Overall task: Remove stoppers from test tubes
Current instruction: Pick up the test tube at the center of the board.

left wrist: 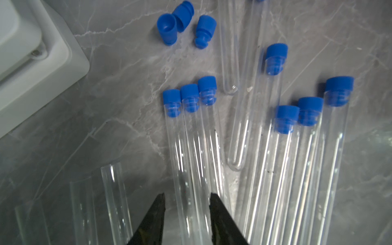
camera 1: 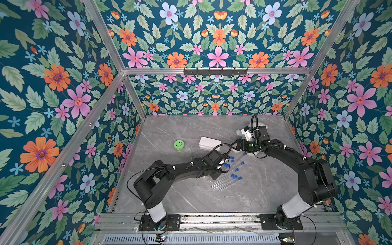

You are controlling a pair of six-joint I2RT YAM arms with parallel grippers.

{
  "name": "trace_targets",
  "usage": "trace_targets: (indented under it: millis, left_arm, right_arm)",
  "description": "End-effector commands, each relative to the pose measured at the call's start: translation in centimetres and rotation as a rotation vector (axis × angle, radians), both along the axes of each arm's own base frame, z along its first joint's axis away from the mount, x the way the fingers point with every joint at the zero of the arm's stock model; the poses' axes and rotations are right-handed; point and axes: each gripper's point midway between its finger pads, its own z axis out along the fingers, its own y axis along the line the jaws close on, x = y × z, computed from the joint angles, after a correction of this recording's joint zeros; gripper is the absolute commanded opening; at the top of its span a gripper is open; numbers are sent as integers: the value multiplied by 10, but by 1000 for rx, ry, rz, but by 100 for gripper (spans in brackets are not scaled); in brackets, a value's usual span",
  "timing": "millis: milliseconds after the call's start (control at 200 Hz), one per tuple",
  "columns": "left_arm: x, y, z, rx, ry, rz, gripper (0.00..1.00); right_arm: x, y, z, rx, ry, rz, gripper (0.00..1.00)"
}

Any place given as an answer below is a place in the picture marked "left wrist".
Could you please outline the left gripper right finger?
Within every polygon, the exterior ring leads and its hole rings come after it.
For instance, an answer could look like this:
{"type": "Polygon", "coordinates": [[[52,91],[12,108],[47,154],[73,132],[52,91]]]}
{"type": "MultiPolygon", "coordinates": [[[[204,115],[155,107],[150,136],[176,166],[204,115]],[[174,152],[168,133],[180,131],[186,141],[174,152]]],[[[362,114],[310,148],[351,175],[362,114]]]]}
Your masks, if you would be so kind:
{"type": "Polygon", "coordinates": [[[213,245],[249,245],[218,194],[210,194],[209,209],[213,245]]]}

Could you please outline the blue stopper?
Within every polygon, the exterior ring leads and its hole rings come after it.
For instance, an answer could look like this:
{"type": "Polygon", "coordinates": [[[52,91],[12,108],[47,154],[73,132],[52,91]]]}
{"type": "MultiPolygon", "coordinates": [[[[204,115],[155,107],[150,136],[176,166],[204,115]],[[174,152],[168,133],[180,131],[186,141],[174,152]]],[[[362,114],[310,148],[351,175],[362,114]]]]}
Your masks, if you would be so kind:
{"type": "Polygon", "coordinates": [[[177,41],[177,21],[173,14],[162,14],[157,20],[157,29],[163,43],[171,46],[177,41]]]}
{"type": "Polygon", "coordinates": [[[182,33],[188,27],[195,14],[194,6],[190,1],[183,1],[175,8],[172,14],[176,18],[178,32],[182,33]]]}
{"type": "Polygon", "coordinates": [[[214,36],[217,22],[209,15],[201,15],[196,28],[195,46],[198,49],[205,49],[214,36]]]}

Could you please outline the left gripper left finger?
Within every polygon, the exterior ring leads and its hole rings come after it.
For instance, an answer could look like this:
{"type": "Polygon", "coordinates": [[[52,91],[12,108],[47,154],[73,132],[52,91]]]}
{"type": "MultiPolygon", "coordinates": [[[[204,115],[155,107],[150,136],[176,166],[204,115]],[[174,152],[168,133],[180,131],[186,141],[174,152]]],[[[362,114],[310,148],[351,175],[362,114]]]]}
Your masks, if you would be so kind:
{"type": "Polygon", "coordinates": [[[158,194],[127,245],[162,245],[165,194],[158,194]]]}

